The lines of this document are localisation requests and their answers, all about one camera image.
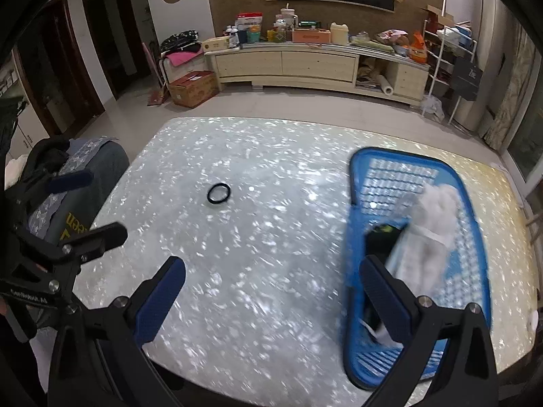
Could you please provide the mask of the light blue cloth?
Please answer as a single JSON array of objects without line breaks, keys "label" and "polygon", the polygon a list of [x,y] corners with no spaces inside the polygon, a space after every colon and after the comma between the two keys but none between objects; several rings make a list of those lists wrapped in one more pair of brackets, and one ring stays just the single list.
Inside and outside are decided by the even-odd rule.
[{"label": "light blue cloth", "polygon": [[432,255],[411,234],[408,224],[385,262],[388,272],[415,295],[435,297],[442,287],[448,257]]}]

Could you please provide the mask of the black plush toy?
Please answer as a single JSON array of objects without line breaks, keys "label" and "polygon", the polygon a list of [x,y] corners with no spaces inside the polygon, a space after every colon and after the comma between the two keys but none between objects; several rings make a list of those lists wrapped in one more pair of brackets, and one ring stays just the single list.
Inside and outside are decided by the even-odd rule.
[{"label": "black plush toy", "polygon": [[402,338],[408,313],[396,292],[397,280],[388,272],[388,259],[403,232],[402,227],[380,224],[364,236],[360,278],[363,289],[362,321],[374,341],[392,345]]}]

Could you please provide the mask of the white cloth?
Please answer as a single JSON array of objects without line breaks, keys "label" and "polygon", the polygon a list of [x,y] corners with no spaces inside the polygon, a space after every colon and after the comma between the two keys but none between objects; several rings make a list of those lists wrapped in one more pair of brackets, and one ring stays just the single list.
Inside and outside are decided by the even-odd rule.
[{"label": "white cloth", "polygon": [[411,211],[409,230],[432,255],[448,257],[454,247],[459,192],[447,185],[426,185]]}]

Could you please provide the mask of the blue plastic laundry basket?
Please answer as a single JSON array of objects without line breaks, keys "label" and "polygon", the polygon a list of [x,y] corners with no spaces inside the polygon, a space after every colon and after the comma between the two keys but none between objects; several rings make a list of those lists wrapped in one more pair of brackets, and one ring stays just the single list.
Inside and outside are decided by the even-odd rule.
[{"label": "blue plastic laundry basket", "polygon": [[369,255],[415,295],[441,307],[481,307],[492,321],[490,280],[480,226],[467,189],[438,159],[376,147],[349,161],[347,315],[343,365],[358,388],[375,389],[402,346],[380,320],[360,266]]}]

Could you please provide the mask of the grey chair with yellow print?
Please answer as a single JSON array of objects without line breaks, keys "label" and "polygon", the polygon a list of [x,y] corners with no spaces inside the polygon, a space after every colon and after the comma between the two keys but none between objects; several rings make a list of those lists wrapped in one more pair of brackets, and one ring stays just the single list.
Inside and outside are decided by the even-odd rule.
[{"label": "grey chair with yellow print", "polygon": [[57,173],[87,169],[93,175],[92,182],[83,188],[49,195],[27,221],[33,235],[54,245],[90,229],[130,165],[126,151],[109,137],[71,140],[67,155]]}]

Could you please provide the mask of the small white round lid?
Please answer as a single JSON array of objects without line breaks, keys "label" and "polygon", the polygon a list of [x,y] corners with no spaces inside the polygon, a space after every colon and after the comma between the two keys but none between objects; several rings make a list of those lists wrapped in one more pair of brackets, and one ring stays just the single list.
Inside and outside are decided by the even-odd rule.
[{"label": "small white round lid", "polygon": [[526,328],[529,329],[530,332],[535,332],[538,329],[538,322],[539,322],[538,310],[531,311],[528,315]]}]

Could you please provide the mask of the cardboard box on floor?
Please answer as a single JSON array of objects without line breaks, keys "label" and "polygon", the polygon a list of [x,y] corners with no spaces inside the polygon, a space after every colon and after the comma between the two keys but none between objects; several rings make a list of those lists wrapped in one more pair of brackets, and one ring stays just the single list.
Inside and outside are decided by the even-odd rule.
[{"label": "cardboard box on floor", "polygon": [[216,74],[211,71],[192,71],[168,85],[173,102],[193,109],[219,93]]}]

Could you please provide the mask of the black floral bag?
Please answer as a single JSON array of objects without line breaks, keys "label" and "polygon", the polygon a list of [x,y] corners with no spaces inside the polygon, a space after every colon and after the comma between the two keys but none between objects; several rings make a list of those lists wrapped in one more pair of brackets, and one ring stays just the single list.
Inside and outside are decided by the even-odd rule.
[{"label": "black floral bag", "polygon": [[185,50],[189,50],[191,52],[198,45],[198,31],[182,31],[163,40],[160,44],[160,52],[162,54],[184,52]]}]

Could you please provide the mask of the white paper roll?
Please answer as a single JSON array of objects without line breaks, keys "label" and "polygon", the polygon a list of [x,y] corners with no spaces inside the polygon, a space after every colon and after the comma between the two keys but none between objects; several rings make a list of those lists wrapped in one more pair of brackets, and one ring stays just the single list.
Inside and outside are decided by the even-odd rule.
[{"label": "white paper roll", "polygon": [[388,83],[388,79],[385,78],[384,75],[377,75],[375,77],[375,81],[377,82],[378,86],[380,87],[381,91],[387,95],[388,97],[392,96],[394,94],[394,89],[391,84]]}]

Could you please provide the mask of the black shopping bag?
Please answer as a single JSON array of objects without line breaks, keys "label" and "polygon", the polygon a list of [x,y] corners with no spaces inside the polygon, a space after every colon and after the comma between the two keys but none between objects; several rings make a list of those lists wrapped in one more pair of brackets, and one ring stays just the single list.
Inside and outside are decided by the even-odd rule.
[{"label": "black shopping bag", "polygon": [[459,97],[474,102],[478,96],[482,75],[483,71],[474,62],[458,57],[449,84]]}]

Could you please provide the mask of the cream TV cabinet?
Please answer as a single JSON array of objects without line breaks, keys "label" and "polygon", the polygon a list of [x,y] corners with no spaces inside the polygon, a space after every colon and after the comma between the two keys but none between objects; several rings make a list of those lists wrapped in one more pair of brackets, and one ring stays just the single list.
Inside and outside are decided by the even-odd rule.
[{"label": "cream TV cabinet", "polygon": [[[220,86],[249,83],[331,91],[420,106],[429,66],[398,54],[334,44],[255,43],[205,53]],[[375,77],[384,75],[394,94],[385,95]]]}]

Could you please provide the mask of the white metal shelf rack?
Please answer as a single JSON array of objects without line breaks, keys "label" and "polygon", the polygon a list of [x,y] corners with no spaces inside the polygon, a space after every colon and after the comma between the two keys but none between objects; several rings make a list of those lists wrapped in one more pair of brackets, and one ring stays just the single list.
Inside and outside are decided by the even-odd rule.
[{"label": "white metal shelf rack", "polygon": [[454,88],[454,71],[461,62],[475,61],[478,41],[469,21],[456,23],[444,8],[427,5],[423,40],[427,50],[429,75],[422,103],[422,115],[451,123],[460,104]]}]

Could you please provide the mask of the cream plastic canister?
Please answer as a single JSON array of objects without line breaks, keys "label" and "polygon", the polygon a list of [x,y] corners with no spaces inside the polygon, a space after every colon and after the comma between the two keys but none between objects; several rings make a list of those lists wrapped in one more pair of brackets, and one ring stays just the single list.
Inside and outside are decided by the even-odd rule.
[{"label": "cream plastic canister", "polygon": [[348,45],[349,40],[349,28],[346,24],[331,23],[331,43],[337,45]]}]

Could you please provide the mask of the pink storage box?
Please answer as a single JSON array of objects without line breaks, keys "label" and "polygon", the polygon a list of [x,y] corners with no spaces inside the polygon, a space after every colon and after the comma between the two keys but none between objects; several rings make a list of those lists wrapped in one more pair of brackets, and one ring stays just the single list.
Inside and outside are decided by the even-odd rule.
[{"label": "pink storage box", "polygon": [[329,30],[316,30],[315,28],[296,28],[292,33],[293,43],[328,44],[331,42]]}]

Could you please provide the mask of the standing air conditioner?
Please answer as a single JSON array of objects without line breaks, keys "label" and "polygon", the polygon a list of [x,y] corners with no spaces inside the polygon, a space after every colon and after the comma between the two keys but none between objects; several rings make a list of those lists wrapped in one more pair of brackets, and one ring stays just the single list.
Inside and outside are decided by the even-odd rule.
[{"label": "standing air conditioner", "polygon": [[482,135],[503,101],[513,65],[513,13],[502,0],[472,0],[472,33],[478,41],[475,63],[482,71],[475,101],[459,101],[454,121]]}]

